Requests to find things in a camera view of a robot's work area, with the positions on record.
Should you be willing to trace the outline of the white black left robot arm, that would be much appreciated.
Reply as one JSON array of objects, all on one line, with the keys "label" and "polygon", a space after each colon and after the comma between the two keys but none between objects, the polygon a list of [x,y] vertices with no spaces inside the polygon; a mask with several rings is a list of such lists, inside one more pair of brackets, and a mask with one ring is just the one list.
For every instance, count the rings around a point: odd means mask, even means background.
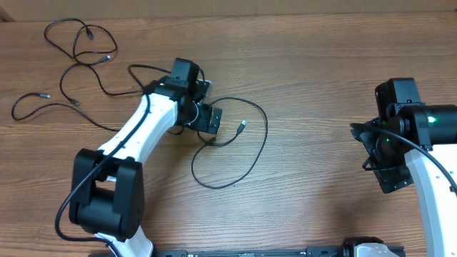
[{"label": "white black left robot arm", "polygon": [[74,160],[71,193],[64,205],[70,222],[105,243],[112,256],[152,256],[141,222],[145,210],[143,167],[173,126],[217,133],[221,110],[203,100],[210,87],[194,62],[177,58],[168,75],[142,88],[133,116],[97,150]]}]

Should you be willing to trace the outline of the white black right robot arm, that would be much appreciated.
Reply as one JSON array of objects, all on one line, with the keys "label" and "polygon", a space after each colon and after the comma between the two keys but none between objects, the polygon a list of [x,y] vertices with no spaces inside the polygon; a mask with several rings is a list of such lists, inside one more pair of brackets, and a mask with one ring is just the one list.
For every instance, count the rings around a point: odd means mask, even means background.
[{"label": "white black right robot arm", "polygon": [[367,150],[362,167],[384,193],[413,184],[428,256],[456,255],[456,106],[422,102],[416,81],[392,78],[375,88],[378,117],[352,123]]}]

